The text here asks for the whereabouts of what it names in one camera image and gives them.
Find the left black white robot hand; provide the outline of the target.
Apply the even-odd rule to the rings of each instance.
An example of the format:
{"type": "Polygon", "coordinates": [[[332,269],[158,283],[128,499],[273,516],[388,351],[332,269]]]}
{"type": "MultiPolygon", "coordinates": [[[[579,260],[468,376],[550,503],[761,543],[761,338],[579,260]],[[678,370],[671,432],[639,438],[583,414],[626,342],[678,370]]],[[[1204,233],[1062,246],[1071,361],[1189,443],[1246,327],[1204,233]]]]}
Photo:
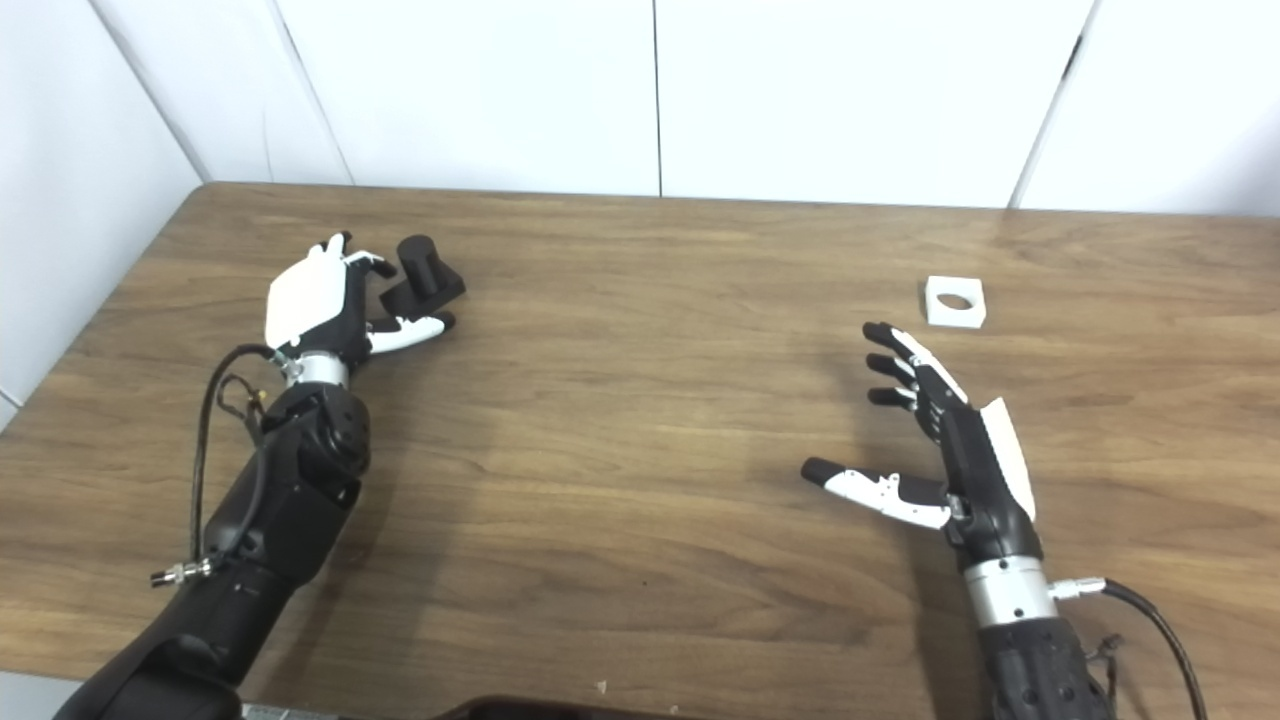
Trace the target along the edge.
{"type": "Polygon", "coordinates": [[[335,384],[375,355],[426,343],[454,325],[466,292],[433,238],[411,234],[396,260],[352,251],[351,233],[314,245],[269,286],[264,342],[302,382],[335,384]]]}

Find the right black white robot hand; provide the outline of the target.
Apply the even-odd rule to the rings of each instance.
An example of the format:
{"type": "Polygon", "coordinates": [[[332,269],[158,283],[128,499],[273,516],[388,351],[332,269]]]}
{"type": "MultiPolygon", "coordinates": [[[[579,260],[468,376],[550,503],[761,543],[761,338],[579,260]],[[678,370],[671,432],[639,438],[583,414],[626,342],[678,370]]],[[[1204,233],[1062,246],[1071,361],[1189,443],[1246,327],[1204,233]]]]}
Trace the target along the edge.
{"type": "Polygon", "coordinates": [[[886,518],[938,530],[968,569],[1009,559],[1044,559],[1036,529],[1025,459],[1006,410],[975,406],[952,373],[909,332],[867,322],[864,337],[879,346],[867,366],[893,379],[868,391],[877,407],[910,414],[940,451],[945,478],[847,466],[824,457],[801,465],[804,480],[886,518]]]}

